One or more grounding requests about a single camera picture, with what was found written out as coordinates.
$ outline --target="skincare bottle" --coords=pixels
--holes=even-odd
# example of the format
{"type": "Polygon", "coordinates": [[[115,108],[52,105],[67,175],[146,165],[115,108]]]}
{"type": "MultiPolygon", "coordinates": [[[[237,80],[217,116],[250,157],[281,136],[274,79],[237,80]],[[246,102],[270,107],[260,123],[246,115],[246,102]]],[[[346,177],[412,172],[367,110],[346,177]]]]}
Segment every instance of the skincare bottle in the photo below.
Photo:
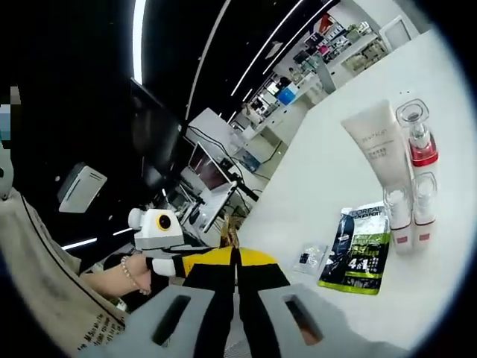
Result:
{"type": "Polygon", "coordinates": [[[437,213],[437,183],[431,172],[416,176],[414,192],[414,246],[423,248],[432,238],[437,213]]]}
{"type": "Polygon", "coordinates": [[[437,177],[439,153],[434,136],[424,123],[429,118],[429,110],[420,99],[404,103],[396,110],[396,117],[404,128],[409,128],[409,154],[414,176],[432,172],[437,177]]]}
{"type": "Polygon", "coordinates": [[[393,238],[394,248],[398,254],[407,254],[413,247],[411,200],[405,186],[384,188],[386,215],[393,238]]]}

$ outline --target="monitor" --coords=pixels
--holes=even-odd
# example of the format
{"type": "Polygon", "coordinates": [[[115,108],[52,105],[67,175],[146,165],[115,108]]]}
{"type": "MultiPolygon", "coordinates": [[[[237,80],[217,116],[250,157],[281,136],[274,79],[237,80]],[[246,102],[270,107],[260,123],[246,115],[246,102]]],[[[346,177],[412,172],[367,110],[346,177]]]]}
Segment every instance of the monitor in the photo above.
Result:
{"type": "Polygon", "coordinates": [[[133,118],[133,144],[162,176],[173,169],[177,148],[183,137],[186,124],[173,115],[144,86],[131,78],[131,100],[135,113],[133,118]]]}
{"type": "Polygon", "coordinates": [[[230,182],[218,164],[200,143],[197,143],[195,146],[195,150],[189,161],[189,168],[206,184],[209,190],[214,190],[230,182]]]}

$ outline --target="black and green packaging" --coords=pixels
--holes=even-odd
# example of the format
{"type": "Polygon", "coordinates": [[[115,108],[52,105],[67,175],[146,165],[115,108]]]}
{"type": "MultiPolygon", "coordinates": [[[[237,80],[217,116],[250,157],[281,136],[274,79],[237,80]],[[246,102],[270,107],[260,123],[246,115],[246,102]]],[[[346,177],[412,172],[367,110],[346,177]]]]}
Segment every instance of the black and green packaging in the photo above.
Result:
{"type": "Polygon", "coordinates": [[[335,241],[318,285],[343,292],[376,295],[391,238],[382,202],[344,208],[335,241]]]}

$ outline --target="white desk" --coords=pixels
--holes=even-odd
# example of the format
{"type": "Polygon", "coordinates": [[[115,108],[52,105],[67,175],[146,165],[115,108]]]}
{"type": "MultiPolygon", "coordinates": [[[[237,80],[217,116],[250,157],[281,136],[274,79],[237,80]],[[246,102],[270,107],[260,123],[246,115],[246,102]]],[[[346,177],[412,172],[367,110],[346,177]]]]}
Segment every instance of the white desk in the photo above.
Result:
{"type": "Polygon", "coordinates": [[[341,308],[355,332],[403,348],[420,344],[445,313],[476,246],[473,100],[444,43],[427,32],[311,109],[238,233],[241,245],[269,253],[285,269],[304,242],[331,246],[342,207],[382,200],[376,176],[340,121],[379,99],[396,103],[400,92],[418,91],[440,150],[440,209],[428,250],[400,257],[391,247],[376,296],[320,288],[312,277],[285,270],[292,282],[307,283],[341,308]]]}

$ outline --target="product display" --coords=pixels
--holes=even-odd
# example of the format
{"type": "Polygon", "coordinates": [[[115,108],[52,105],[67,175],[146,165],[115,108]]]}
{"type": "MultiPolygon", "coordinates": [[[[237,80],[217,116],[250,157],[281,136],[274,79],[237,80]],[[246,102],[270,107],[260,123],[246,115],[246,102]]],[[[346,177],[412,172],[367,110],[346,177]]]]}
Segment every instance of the product display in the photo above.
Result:
{"type": "Polygon", "coordinates": [[[389,250],[389,221],[382,202],[344,208],[318,285],[376,295],[389,250]]]}
{"type": "Polygon", "coordinates": [[[394,248],[398,254],[407,254],[414,241],[411,198],[403,186],[387,187],[383,192],[394,248]]]}
{"type": "Polygon", "coordinates": [[[422,173],[414,178],[414,223],[415,241],[414,245],[421,248],[429,242],[432,237],[432,229],[435,226],[437,217],[437,182],[435,176],[429,173],[422,173]]]}
{"type": "Polygon", "coordinates": [[[327,249],[328,246],[314,242],[303,245],[295,260],[293,270],[318,276],[327,249]]]}
{"type": "Polygon", "coordinates": [[[408,152],[389,101],[380,101],[341,125],[355,140],[383,188],[404,183],[411,190],[408,152]]]}
{"type": "Polygon", "coordinates": [[[414,175],[432,172],[436,176],[439,153],[434,136],[424,122],[429,109],[420,99],[408,101],[396,110],[396,117],[404,128],[409,128],[409,153],[414,175]]]}

